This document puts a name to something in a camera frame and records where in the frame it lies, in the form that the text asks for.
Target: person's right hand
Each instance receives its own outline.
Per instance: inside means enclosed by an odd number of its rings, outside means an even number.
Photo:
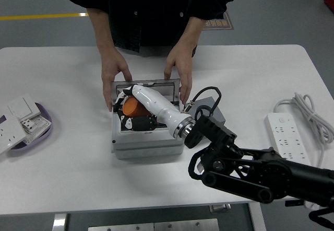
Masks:
[[[113,48],[107,53],[101,54],[102,61],[102,83],[103,83],[103,96],[109,111],[112,111],[113,98],[111,93],[111,82],[114,82],[115,76],[122,72],[126,81],[132,81],[132,75],[129,67],[120,54],[120,52]]]

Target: person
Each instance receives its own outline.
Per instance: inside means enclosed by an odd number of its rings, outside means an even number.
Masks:
[[[139,52],[144,46],[171,46],[164,78],[175,66],[181,81],[180,100],[185,104],[192,88],[192,57],[207,20],[223,19],[233,0],[70,0],[87,9],[101,54],[103,95],[112,111],[111,82],[118,73],[126,81],[132,74],[123,48]]]

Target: robotic arm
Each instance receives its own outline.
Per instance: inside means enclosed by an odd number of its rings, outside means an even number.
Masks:
[[[207,89],[215,89],[220,99],[220,92],[215,87],[205,88],[199,94]],[[334,210],[333,170],[288,161],[272,147],[264,150],[237,147],[234,144],[236,135],[211,116],[213,108],[204,107],[210,111],[210,116],[202,114],[194,120],[186,113],[189,108],[179,112],[160,93],[148,87],[134,85],[123,92],[125,94],[118,98],[135,96],[148,111],[157,116],[158,122],[167,125],[174,138],[182,138],[188,148],[195,147],[204,136],[211,141],[208,147],[197,152],[190,161],[188,171],[193,179],[201,180],[208,187],[261,203],[270,203],[289,195],[326,207],[326,213]],[[189,103],[190,107],[198,95]],[[251,156],[252,159],[243,159],[244,156]],[[200,163],[197,167],[201,174],[195,173],[198,159]],[[318,222],[323,218],[316,215],[313,219]],[[333,224],[329,223],[325,225],[334,230]]]

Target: open box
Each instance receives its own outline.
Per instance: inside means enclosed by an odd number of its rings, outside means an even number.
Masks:
[[[112,96],[114,104],[123,89],[128,88],[133,84],[147,86],[158,91],[178,110],[180,110],[178,97],[180,88],[179,79],[113,82]],[[183,141],[174,139],[165,125],[161,125],[153,131],[132,131],[123,128],[117,112],[113,112],[112,152],[115,153],[118,159],[181,154],[183,148]]]

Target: person's left hand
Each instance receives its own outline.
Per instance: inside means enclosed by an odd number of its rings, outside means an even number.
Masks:
[[[166,67],[163,72],[164,78],[169,79],[172,74],[173,66],[176,67],[181,81],[180,100],[182,104],[186,104],[193,85],[192,55],[193,55],[193,49],[189,45],[179,41],[169,53],[166,61]]]

